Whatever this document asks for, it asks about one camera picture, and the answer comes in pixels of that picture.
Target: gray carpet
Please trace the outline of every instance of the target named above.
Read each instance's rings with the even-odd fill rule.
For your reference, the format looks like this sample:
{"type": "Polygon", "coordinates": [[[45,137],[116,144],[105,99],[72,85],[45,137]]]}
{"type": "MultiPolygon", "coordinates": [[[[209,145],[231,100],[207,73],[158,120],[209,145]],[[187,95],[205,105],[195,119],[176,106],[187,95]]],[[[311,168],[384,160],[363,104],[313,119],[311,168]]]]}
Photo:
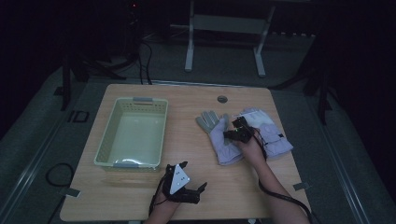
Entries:
{"type": "MultiPolygon", "coordinates": [[[[268,75],[259,78],[252,50],[247,45],[237,48],[218,43],[213,47],[209,45],[216,43],[208,43],[207,40],[197,42],[193,70],[185,73],[187,47],[183,38],[180,39],[181,41],[177,39],[175,42],[154,43],[153,39],[147,38],[153,51],[149,74],[154,84],[186,82],[258,87],[275,85],[295,74],[312,42],[312,39],[303,36],[287,38],[270,35],[262,54],[268,75]]],[[[143,63],[147,62],[149,49],[142,46],[141,53],[143,63]]],[[[128,77],[124,83],[139,83],[136,64],[127,70],[121,69],[118,73],[128,77]]],[[[40,148],[46,149],[30,188],[19,195],[19,200],[12,198],[15,209],[10,211],[8,223],[46,223],[50,219],[51,223],[63,223],[59,219],[60,209],[57,208],[62,199],[59,194],[62,187],[51,186],[46,181],[46,173],[59,162],[77,166],[106,86],[116,82],[99,76],[92,76],[89,83],[73,82],[73,101],[68,110],[61,112],[62,99],[53,96],[55,88],[61,85],[61,80],[60,71],[49,77],[0,143],[2,207],[35,153],[40,148]],[[72,110],[89,112],[88,121],[68,121],[72,110]]],[[[369,223],[396,223],[395,204],[382,186],[345,111],[329,97],[332,110],[326,112],[328,124],[323,127],[315,113],[318,97],[304,96],[303,85],[302,81],[283,91],[272,93],[285,132],[295,147],[292,153],[301,178],[310,186],[306,194],[320,222],[361,223],[351,208],[353,206],[348,201],[347,190],[342,185],[343,180],[339,175],[341,169],[346,171],[348,180],[357,192],[366,215],[365,220],[369,220],[369,223]],[[334,151],[343,164],[341,168],[334,163],[334,151]]],[[[64,167],[57,169],[56,176],[53,176],[54,180],[62,183],[67,182],[69,177],[70,174],[64,167]]],[[[247,223],[246,220],[234,220],[233,223],[235,222],[247,223]]]]}

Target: wooden table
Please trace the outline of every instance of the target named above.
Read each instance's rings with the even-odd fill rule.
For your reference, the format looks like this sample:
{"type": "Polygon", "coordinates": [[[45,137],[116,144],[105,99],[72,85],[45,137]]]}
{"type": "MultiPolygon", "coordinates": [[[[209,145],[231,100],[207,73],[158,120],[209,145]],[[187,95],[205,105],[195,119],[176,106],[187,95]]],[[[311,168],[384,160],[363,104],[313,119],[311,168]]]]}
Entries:
{"type": "MultiPolygon", "coordinates": [[[[218,164],[208,135],[196,124],[195,118],[205,110],[219,115],[235,115],[245,107],[265,110],[283,132],[271,92],[260,88],[161,86],[112,84],[106,89],[86,146],[76,170],[72,189],[79,197],[67,197],[61,211],[65,221],[84,220],[144,220],[149,203],[164,174],[166,164],[187,161],[184,171],[191,178],[186,186],[197,189],[207,182],[198,204],[183,203],[173,219],[228,219],[269,217],[265,197],[257,179],[245,161],[229,166],[218,164]],[[225,104],[218,96],[228,98],[225,104]],[[169,101],[161,170],[157,173],[106,172],[93,163],[112,106],[118,97],[153,97],[169,101]]],[[[309,207],[291,153],[269,160],[279,181],[291,194],[309,207]]]]}

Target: work glove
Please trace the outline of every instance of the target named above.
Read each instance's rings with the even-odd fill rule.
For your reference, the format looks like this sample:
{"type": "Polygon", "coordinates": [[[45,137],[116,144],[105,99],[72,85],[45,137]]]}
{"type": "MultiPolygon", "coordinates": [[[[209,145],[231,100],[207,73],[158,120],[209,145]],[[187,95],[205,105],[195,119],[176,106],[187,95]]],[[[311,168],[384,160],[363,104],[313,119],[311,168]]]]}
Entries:
{"type": "Polygon", "coordinates": [[[249,126],[260,130],[268,158],[274,158],[293,149],[271,118],[259,108],[246,108],[240,116],[245,118],[249,126]]]}
{"type": "Polygon", "coordinates": [[[230,165],[242,160],[241,150],[230,139],[224,138],[223,132],[228,129],[228,115],[221,119],[214,111],[205,111],[201,117],[195,119],[198,125],[209,134],[212,146],[218,156],[220,165],[230,165]]]}

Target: plastic basket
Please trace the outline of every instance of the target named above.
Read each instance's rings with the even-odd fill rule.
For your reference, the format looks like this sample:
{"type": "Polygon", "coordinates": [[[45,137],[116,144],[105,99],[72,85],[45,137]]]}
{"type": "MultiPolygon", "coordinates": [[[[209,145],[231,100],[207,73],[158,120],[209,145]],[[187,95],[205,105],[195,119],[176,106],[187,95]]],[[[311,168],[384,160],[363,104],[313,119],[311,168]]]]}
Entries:
{"type": "Polygon", "coordinates": [[[117,99],[94,163],[112,171],[158,170],[167,108],[164,99],[117,99]]]}

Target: light green basket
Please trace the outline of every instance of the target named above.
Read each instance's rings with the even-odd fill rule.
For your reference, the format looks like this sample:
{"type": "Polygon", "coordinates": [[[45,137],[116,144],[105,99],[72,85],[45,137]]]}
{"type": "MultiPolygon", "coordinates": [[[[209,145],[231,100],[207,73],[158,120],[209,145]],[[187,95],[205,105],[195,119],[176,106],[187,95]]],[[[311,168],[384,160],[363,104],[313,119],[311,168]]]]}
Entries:
{"type": "Polygon", "coordinates": [[[94,163],[111,171],[157,171],[167,109],[164,99],[117,99],[94,163]]]}

